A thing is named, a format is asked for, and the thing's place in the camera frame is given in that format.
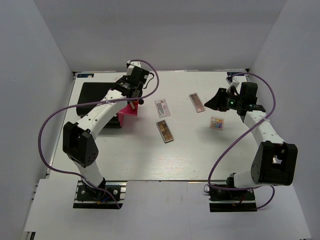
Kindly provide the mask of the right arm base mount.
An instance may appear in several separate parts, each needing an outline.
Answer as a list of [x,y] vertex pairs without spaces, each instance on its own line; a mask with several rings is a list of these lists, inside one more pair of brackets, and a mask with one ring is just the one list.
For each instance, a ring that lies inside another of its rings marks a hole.
[[256,212],[256,198],[251,191],[226,191],[209,187],[207,183],[203,187],[205,194],[209,196],[209,211],[211,213],[240,213]]

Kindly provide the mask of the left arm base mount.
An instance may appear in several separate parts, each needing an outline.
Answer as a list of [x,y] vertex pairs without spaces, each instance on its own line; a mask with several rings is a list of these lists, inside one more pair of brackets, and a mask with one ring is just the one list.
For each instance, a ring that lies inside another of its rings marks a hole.
[[[105,184],[105,189],[113,195],[120,208],[125,200],[126,186],[127,182],[121,181],[107,181]],[[78,181],[73,201],[74,209],[119,210],[117,204],[108,193],[96,189],[91,191],[88,186]]]

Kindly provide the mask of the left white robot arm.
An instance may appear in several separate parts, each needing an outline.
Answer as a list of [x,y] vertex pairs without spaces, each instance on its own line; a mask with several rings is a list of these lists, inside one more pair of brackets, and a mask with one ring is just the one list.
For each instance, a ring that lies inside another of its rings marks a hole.
[[129,63],[126,75],[108,90],[102,104],[97,104],[77,122],[69,121],[63,127],[62,150],[77,166],[84,183],[89,186],[88,193],[96,200],[105,196],[106,180],[96,163],[99,150],[95,140],[113,117],[142,96],[149,74],[139,61]]

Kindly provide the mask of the brown eyeshadow palette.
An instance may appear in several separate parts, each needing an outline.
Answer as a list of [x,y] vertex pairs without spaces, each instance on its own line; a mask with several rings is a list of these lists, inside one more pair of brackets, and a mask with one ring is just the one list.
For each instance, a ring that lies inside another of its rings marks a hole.
[[165,120],[161,120],[161,121],[157,122],[156,126],[157,126],[157,128],[160,132],[160,135],[161,135],[165,144],[172,142],[174,140],[174,137],[173,137],[173,135],[169,129],[169,126]]

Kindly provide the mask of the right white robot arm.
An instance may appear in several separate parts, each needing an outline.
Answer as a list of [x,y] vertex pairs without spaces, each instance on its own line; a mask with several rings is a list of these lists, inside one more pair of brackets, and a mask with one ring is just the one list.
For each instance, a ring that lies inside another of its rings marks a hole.
[[235,110],[258,146],[250,169],[232,173],[227,178],[224,190],[233,200],[242,196],[245,190],[289,186],[294,179],[298,148],[276,133],[265,108],[257,104],[257,91],[256,83],[243,82],[239,93],[233,85],[228,89],[219,88],[216,95],[205,103],[205,107],[215,111]]

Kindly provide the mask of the colourful square eyeshadow palette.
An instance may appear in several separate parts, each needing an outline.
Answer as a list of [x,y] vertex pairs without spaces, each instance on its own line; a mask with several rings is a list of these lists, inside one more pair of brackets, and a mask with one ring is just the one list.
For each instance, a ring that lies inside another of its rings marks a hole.
[[222,131],[224,129],[224,119],[220,117],[212,116],[210,118],[210,128]]

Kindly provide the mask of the pink-brown eyeshadow palette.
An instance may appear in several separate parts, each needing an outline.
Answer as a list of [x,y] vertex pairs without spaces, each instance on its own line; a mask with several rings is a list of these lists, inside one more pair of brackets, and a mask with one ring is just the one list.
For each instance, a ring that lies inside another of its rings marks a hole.
[[189,94],[189,99],[191,100],[191,103],[193,104],[195,111],[197,113],[201,113],[205,111],[205,107],[196,92]]

